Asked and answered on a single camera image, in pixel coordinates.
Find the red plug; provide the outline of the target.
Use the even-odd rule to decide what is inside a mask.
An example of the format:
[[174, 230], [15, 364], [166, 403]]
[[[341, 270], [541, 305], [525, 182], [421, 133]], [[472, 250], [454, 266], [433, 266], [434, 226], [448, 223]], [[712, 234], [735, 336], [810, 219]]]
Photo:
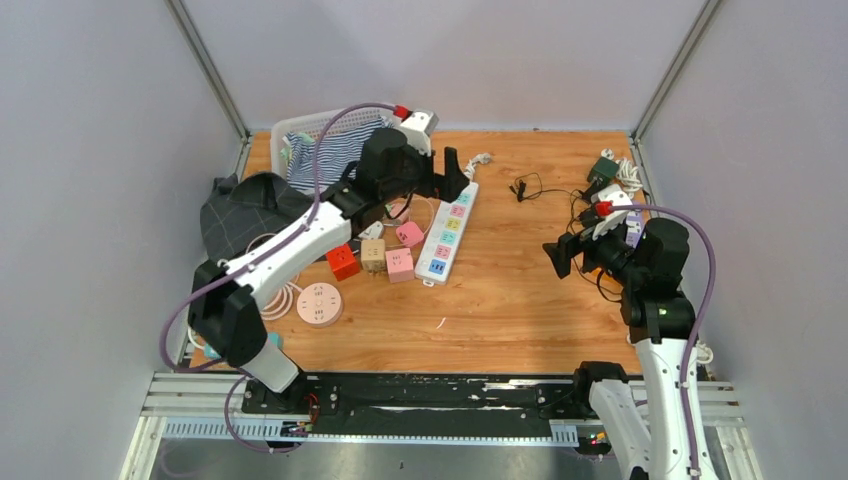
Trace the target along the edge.
[[334, 278], [339, 282], [361, 271], [360, 264], [352, 248], [347, 243], [328, 251], [325, 254], [325, 259]]

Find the beige plug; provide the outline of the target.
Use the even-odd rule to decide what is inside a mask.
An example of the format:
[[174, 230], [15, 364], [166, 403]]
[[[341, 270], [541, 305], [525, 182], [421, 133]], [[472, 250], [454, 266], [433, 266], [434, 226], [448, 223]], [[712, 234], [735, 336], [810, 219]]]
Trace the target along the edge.
[[361, 241], [360, 261], [366, 272], [372, 274], [385, 272], [387, 269], [385, 254], [385, 241], [382, 238]]

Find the round pink socket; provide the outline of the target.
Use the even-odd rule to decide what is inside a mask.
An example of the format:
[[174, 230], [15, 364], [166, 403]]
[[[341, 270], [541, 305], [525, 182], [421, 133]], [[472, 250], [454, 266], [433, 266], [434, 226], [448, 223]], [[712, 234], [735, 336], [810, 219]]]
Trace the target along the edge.
[[315, 328], [329, 327], [343, 313], [340, 291], [329, 283], [314, 283], [305, 287], [295, 302], [296, 312], [307, 325]]

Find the light pink cube plug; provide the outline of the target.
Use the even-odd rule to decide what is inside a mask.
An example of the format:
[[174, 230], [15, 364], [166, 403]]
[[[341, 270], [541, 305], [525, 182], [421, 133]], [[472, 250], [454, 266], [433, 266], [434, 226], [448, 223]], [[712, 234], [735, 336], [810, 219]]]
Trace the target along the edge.
[[388, 250], [385, 253], [386, 271], [392, 284], [415, 279], [414, 259], [410, 248]]

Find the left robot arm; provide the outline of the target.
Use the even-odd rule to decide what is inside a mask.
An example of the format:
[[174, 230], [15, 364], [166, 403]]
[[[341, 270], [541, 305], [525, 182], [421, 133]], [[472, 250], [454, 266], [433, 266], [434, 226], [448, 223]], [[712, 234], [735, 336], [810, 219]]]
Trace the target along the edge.
[[329, 186], [301, 218], [252, 252], [196, 270], [189, 326], [221, 361], [263, 384], [279, 411], [298, 411], [306, 400], [306, 375], [269, 339], [261, 309], [296, 274], [380, 220], [387, 203], [409, 194], [456, 200], [470, 183], [456, 149], [445, 148], [443, 173], [435, 171], [434, 157], [430, 149], [414, 148], [399, 129], [375, 130], [353, 176]]

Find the black power adapter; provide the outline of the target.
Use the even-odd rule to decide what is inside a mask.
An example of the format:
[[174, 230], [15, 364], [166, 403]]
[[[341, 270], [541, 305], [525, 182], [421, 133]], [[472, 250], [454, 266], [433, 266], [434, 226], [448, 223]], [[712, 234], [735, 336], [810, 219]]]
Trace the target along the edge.
[[541, 175], [537, 172], [514, 178], [508, 188], [518, 202], [536, 200], [549, 193], [563, 193], [574, 201], [589, 203], [589, 198], [581, 190], [545, 187]]

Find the white plug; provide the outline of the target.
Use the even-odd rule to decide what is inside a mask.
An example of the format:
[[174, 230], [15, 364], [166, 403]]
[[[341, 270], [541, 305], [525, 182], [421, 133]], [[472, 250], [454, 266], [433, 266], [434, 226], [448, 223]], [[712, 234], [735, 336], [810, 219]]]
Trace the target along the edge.
[[377, 221], [369, 225], [365, 230], [363, 230], [358, 238], [360, 240], [374, 240], [381, 239], [383, 237], [385, 228], [381, 221]]

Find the white long power strip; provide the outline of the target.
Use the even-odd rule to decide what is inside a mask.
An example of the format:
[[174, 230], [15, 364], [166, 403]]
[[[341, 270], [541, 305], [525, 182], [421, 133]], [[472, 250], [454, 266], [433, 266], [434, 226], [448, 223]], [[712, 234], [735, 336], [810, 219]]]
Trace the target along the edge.
[[425, 286], [447, 284], [479, 191], [474, 181], [476, 168], [491, 161], [490, 153], [473, 157], [464, 169], [468, 185], [452, 203], [440, 203], [414, 269], [415, 277]]

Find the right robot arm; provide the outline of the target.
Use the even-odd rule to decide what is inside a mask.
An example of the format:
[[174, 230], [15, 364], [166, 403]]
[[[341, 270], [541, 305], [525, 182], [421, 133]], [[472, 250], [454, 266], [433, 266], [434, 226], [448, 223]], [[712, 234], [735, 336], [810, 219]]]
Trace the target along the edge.
[[647, 222], [636, 246], [617, 228], [598, 238], [563, 234], [545, 243], [559, 278], [575, 256], [622, 287], [620, 313], [642, 369], [648, 414], [642, 416], [621, 365], [584, 361], [575, 371], [571, 403], [598, 416], [625, 479], [714, 479], [700, 413], [697, 362], [690, 340], [697, 315], [680, 290], [689, 231], [666, 218]]

